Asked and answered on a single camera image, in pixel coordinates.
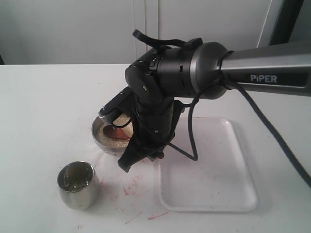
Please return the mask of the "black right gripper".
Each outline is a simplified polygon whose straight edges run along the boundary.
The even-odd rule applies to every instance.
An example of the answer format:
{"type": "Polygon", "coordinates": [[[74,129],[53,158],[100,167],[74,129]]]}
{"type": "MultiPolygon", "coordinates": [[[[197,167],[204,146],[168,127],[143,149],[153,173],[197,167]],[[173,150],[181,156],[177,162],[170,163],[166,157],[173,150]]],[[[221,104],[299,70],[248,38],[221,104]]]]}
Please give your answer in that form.
{"type": "Polygon", "coordinates": [[[174,138],[174,132],[185,104],[173,98],[165,98],[158,104],[146,106],[126,87],[110,100],[98,113],[107,124],[113,124],[121,115],[131,118],[133,135],[118,160],[119,167],[128,172],[140,160],[164,157],[164,148],[174,138]]]}

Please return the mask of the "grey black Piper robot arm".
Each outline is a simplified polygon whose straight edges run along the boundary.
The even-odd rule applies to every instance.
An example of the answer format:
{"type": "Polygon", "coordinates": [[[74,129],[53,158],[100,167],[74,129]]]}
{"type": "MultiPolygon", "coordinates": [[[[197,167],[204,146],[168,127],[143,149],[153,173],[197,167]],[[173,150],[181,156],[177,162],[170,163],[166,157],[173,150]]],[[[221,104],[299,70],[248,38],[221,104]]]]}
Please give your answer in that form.
{"type": "Polygon", "coordinates": [[[127,87],[100,111],[111,124],[121,114],[131,119],[134,134],[118,160],[128,172],[148,157],[163,158],[186,108],[179,98],[215,100],[234,83],[259,92],[309,96],[311,44],[297,42],[229,51],[217,42],[198,48],[152,49],[125,70],[127,87]]]}

